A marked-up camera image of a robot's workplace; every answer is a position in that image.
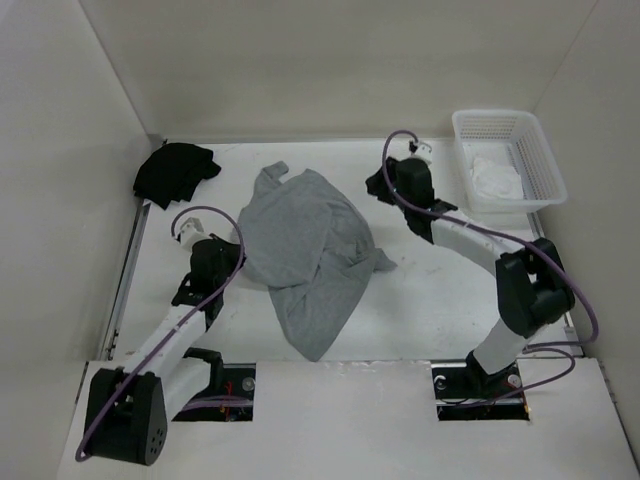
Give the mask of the grey tank top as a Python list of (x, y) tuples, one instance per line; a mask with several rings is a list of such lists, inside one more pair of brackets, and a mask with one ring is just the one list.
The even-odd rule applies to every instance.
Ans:
[(267, 287), (286, 340), (305, 359), (330, 349), (376, 272), (396, 268), (353, 203), (320, 173), (286, 179), (276, 162), (254, 181), (237, 223), (247, 277)]

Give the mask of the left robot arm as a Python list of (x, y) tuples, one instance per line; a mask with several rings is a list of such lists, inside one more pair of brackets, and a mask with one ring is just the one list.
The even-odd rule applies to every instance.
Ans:
[(179, 238), (191, 252), (190, 270), (145, 343), (123, 365), (101, 368), (91, 379), (77, 462), (101, 457), (150, 466), (169, 422), (188, 402), (223, 390), (220, 354), (194, 344), (219, 315), (224, 289), (243, 266), (244, 246), (215, 235)]

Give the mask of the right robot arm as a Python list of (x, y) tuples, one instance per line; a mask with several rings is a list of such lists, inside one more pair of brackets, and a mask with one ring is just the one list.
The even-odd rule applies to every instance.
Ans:
[(524, 392), (507, 378), (522, 354), (559, 351), (559, 343), (535, 337), (576, 303), (553, 242), (533, 242), (470, 223), (457, 206), (437, 198), (427, 163), (386, 156), (365, 182), (369, 195), (399, 208), (409, 230), (431, 245), (453, 251), (484, 269), (495, 281), (498, 318), (464, 360), (443, 397), (489, 401)]

